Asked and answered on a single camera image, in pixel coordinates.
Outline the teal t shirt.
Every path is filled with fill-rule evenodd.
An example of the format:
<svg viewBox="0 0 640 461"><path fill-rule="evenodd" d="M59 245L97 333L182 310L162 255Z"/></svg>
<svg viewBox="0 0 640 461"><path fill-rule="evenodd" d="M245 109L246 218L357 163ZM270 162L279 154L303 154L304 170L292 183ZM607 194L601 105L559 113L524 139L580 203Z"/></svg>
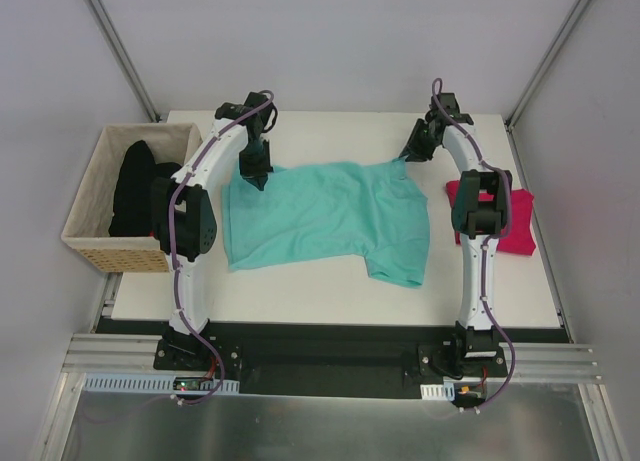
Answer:
<svg viewBox="0 0 640 461"><path fill-rule="evenodd" d="M221 203L233 271L355 255L372 279L424 282L428 199L401 159L277 167L262 190L234 172Z"/></svg>

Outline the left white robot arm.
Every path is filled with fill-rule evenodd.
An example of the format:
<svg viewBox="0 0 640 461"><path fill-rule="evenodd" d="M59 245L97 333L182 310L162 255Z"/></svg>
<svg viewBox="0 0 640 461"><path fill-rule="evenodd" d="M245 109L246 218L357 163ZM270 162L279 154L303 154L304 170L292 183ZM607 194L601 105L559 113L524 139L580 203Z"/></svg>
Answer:
<svg viewBox="0 0 640 461"><path fill-rule="evenodd" d="M210 346L205 256L217 237L211 197L227 169L262 191L273 172L269 142L278 111L269 90L251 92L241 104L226 102L214 114L208 138L171 178L151 187L152 233L172 276L173 314L157 345L157 370L203 370L223 363Z"/></svg>

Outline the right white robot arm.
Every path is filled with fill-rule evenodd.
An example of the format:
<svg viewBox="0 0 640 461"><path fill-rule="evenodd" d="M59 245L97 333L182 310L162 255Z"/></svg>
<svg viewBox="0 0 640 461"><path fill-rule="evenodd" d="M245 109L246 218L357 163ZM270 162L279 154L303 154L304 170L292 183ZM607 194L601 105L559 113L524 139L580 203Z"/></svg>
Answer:
<svg viewBox="0 0 640 461"><path fill-rule="evenodd" d="M484 375L504 357L494 315L494 261L499 240L511 227L511 175L485 159L474 121L460 110L453 93L431 96L429 111L416 121L400 157L430 161L439 147L448 151L460 174L451 225L462 248L463 292L452 338L429 356L429 366L460 380Z"/></svg>

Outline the black t shirt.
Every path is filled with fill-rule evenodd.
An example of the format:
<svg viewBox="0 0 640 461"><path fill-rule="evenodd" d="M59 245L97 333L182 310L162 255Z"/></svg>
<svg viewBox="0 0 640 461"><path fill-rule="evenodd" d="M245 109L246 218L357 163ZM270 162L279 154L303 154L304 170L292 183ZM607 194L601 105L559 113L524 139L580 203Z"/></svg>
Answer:
<svg viewBox="0 0 640 461"><path fill-rule="evenodd" d="M131 145L125 153L116 182L109 235L152 236L152 184L156 178L170 179L180 168L176 162L157 163L144 140Z"/></svg>

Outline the folded pink t shirt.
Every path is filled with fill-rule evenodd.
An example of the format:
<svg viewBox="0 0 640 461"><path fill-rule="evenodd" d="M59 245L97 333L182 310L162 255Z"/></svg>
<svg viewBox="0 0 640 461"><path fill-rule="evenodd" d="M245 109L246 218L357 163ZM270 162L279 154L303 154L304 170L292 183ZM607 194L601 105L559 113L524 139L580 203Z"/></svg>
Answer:
<svg viewBox="0 0 640 461"><path fill-rule="evenodd" d="M509 235L499 240L497 251L531 257L536 243L531 231L534 196L525 189L511 191L512 222Z"/></svg>

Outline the wicker laundry basket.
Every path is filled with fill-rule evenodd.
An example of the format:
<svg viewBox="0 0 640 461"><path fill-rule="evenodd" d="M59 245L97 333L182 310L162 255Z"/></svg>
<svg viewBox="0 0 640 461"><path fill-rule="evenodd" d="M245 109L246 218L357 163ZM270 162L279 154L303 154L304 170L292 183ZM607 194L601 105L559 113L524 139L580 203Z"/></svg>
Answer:
<svg viewBox="0 0 640 461"><path fill-rule="evenodd" d="M160 273L168 270L159 242L112 237L108 228L119 170L126 151L145 141L156 161L185 164L202 143L194 123L113 124L103 128L77 190L61 239L106 273Z"/></svg>

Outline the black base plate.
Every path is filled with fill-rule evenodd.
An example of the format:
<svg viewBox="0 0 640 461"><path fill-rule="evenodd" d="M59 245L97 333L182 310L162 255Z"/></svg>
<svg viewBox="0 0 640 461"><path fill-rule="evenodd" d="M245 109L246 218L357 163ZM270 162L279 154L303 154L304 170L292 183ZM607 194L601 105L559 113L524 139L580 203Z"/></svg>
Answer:
<svg viewBox="0 0 640 461"><path fill-rule="evenodd" d="M211 322L200 336L166 329L153 367L212 370L243 394L416 399L447 378L504 379L500 342L441 326Z"/></svg>

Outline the aluminium rail frame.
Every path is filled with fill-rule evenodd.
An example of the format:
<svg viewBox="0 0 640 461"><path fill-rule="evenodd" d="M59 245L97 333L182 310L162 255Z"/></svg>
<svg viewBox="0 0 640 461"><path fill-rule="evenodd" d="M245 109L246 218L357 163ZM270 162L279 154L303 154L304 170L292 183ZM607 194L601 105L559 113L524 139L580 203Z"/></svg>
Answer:
<svg viewBox="0 0 640 461"><path fill-rule="evenodd" d="M73 335L66 365L87 369L154 369L156 347L168 325L102 319L97 328L95 333ZM502 328L500 332L508 372L520 381L603 380L592 348L570 342L562 329Z"/></svg>

